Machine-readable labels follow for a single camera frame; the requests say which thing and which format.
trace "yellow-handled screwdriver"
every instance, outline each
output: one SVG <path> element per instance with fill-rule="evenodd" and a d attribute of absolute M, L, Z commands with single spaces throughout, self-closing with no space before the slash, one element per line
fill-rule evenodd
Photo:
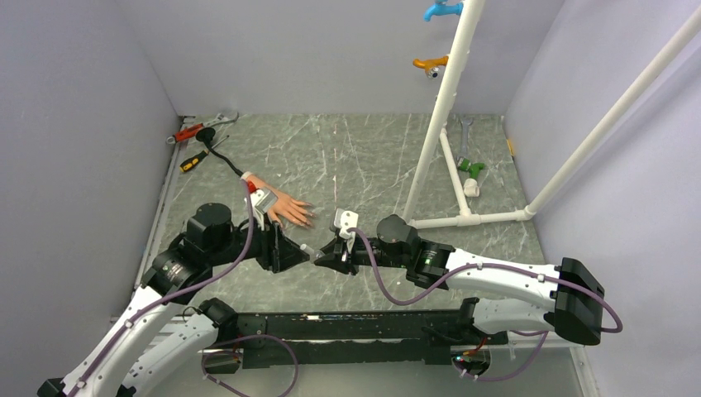
<path fill-rule="evenodd" d="M 229 137 L 228 135 L 227 135 L 227 136 L 224 136 L 222 139 L 219 140 L 219 142 L 217 142 L 217 143 L 215 143 L 214 145 L 212 145 L 212 149 L 214 149 L 215 147 L 219 146 L 219 144 L 222 143 L 222 142 L 224 142 L 224 140 L 227 139 L 228 137 Z M 190 157 L 189 159 L 187 159 L 187 160 L 183 161 L 182 163 L 180 163 L 180 170 L 181 170 L 183 173 L 186 173 L 186 172 L 189 172 L 189 171 L 194 170 L 195 167 L 197 167 L 198 164 L 201 163 L 202 160 L 204 160 L 205 157 L 207 157 L 207 155 L 209 155 L 209 151 L 200 151 L 200 152 L 197 153 L 196 155 L 194 155 L 194 156 Z"/>

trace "gray wall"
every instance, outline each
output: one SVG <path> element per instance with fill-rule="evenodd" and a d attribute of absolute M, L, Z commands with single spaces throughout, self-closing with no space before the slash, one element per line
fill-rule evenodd
<path fill-rule="evenodd" d="M 113 0 L 0 6 L 0 385 L 33 395 L 129 299 L 177 117 Z"/>
<path fill-rule="evenodd" d="M 430 112 L 457 17 L 430 0 L 118 0 L 179 114 Z M 489 0 L 455 109 L 503 114 L 563 0 Z"/>
<path fill-rule="evenodd" d="M 506 115 L 532 199 L 699 0 L 568 0 Z M 698 395 L 701 36 L 536 215 L 625 323 L 588 350 L 603 395 Z"/>

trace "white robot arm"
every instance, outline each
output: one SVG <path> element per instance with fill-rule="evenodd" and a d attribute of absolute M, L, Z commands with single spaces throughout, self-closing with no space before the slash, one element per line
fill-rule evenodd
<path fill-rule="evenodd" d="M 252 230 L 234 227 L 231 211 L 223 204 L 200 207 L 188 220 L 186 231 L 155 258 L 142 286 L 107 336 L 64 378 L 46 381 L 37 395 L 145 395 L 193 354 L 215 342 L 247 335 L 241 331 L 236 311 L 221 301 L 210 299 L 205 302 L 208 306 L 201 306 L 189 321 L 144 353 L 161 328 L 181 313 L 197 292 L 188 288 L 211 278 L 214 266 L 232 262 L 243 251 L 246 251 L 245 258 L 255 258 L 264 270 L 274 273 L 309 260 L 307 252 L 290 241 L 277 223 L 269 222 L 263 215 L 274 202 L 266 198 L 267 194 L 256 191 L 251 195 L 251 202 L 263 204 L 256 208 L 257 225 Z M 603 308 L 610 309 L 603 302 L 603 288 L 576 260 L 565 258 L 561 265 L 523 265 L 477 256 L 421 239 L 417 229 L 396 215 L 383 219 L 377 227 L 378 236 L 369 239 L 355 228 L 357 220 L 357 214 L 351 211 L 336 212 L 331 225 L 335 236 L 316 253 L 315 265 L 349 275 L 356 274 L 359 265 L 371 265 L 380 288 L 395 304 L 414 303 L 436 288 L 478 289 L 507 297 L 504 300 L 464 299 L 460 310 L 447 314 L 451 317 L 449 327 L 440 333 L 452 344 L 476 344 L 470 341 L 488 337 L 491 343 L 504 343 L 506 331 L 518 330 L 554 331 L 565 340 L 596 345 L 601 332 L 621 330 L 620 320 L 614 313 L 617 328 L 601 327 Z M 253 241 L 249 242 L 248 250 L 244 250 L 244 231 Z M 398 301 L 389 296 L 382 285 L 378 266 L 406 270 L 407 279 L 426 290 L 415 299 Z M 178 291 L 187 293 L 162 302 L 165 296 L 173 296 Z M 306 319 L 339 315 L 318 313 Z M 377 312 L 373 312 L 368 318 L 378 317 Z M 274 334 L 266 327 L 261 328 L 259 334 Z M 414 332 L 411 337 L 418 340 L 416 332 L 420 333 L 425 327 L 415 328 L 419 329 L 409 332 Z M 309 332 L 315 332 L 316 339 L 327 339 L 319 335 L 319 329 L 316 327 Z M 365 332 L 360 328 L 356 331 L 360 335 Z M 278 336 L 294 339 L 310 334 L 304 328 L 289 332 L 289 335 Z M 350 335 L 348 332 L 345 329 L 340 333 L 334 331 L 334 335 L 339 338 L 340 334 Z"/>

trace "hand finger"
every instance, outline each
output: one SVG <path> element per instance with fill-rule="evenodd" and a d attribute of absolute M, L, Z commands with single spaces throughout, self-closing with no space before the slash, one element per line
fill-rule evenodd
<path fill-rule="evenodd" d="M 309 212 L 306 209 L 294 205 L 290 205 L 287 209 L 292 215 L 294 215 L 300 221 L 306 223 L 309 227 L 313 226 L 309 219 L 307 219 Z"/>
<path fill-rule="evenodd" d="M 278 218 L 278 214 L 274 213 L 273 211 L 268 211 L 268 218 L 270 218 L 271 222 L 279 223 L 280 227 L 284 229 L 284 224 L 282 221 L 280 221 L 280 218 Z"/>
<path fill-rule="evenodd" d="M 292 199 L 292 202 L 295 205 L 298 205 L 299 207 L 313 207 L 312 203 L 307 203 L 306 201 L 295 200 L 294 198 Z"/>
<path fill-rule="evenodd" d="M 289 210 L 283 211 L 282 216 L 287 218 L 290 222 L 294 223 L 295 225 L 307 227 L 307 224 L 302 219 L 299 219 L 293 212 Z"/>

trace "rubber hand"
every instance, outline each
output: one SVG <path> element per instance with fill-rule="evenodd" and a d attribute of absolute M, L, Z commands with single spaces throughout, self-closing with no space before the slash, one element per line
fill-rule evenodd
<path fill-rule="evenodd" d="M 249 175 L 246 180 L 252 182 L 256 188 L 268 188 L 278 196 L 278 201 L 275 202 L 273 207 L 268 211 L 268 218 L 270 218 L 270 221 L 277 222 L 280 226 L 284 227 L 284 224 L 280 221 L 280 217 L 282 217 L 300 227 L 313 226 L 309 218 L 314 218 L 315 215 L 307 210 L 307 208 L 311 206 L 310 203 L 292 198 L 289 194 L 277 190 L 253 174 Z"/>

